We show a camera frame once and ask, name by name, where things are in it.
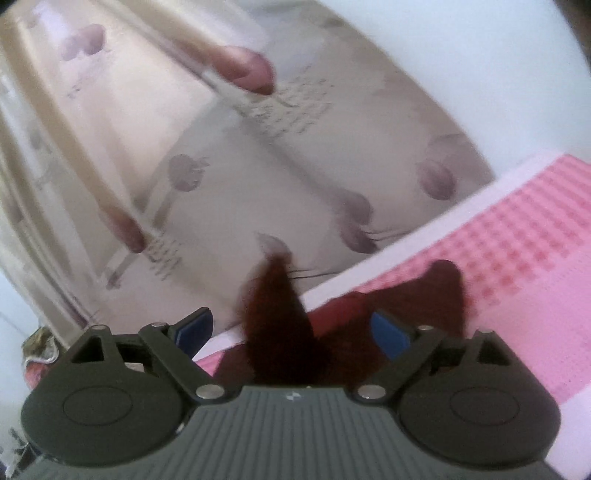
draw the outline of pink cloth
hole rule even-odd
[[[494,328],[559,402],[591,382],[591,166],[565,156],[470,222],[357,290],[464,275],[470,327]],[[223,356],[198,362],[209,373]]]

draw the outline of metal screw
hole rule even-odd
[[[358,388],[357,394],[366,400],[379,400],[386,396],[386,389],[379,385],[363,385]]]
[[[218,398],[222,398],[226,391],[219,385],[210,384],[202,385],[195,393],[202,400],[217,400]]]

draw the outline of white wall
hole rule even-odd
[[[19,427],[28,388],[22,377],[21,345],[37,330],[38,320],[8,280],[0,274],[0,446],[7,448],[8,429]],[[5,459],[6,453],[0,455]]]
[[[497,173],[543,149],[591,160],[589,66],[552,0],[320,0],[456,120]]]

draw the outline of ribbed gray surface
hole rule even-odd
[[[108,469],[43,460],[23,480],[560,480],[542,463],[474,472],[418,450],[383,408],[340,389],[244,388],[236,400],[200,407],[159,452]]]

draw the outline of checkered pattern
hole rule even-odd
[[[468,317],[514,295],[588,240],[591,167],[562,157],[536,178],[393,270],[367,292],[422,275],[434,260],[462,271]]]

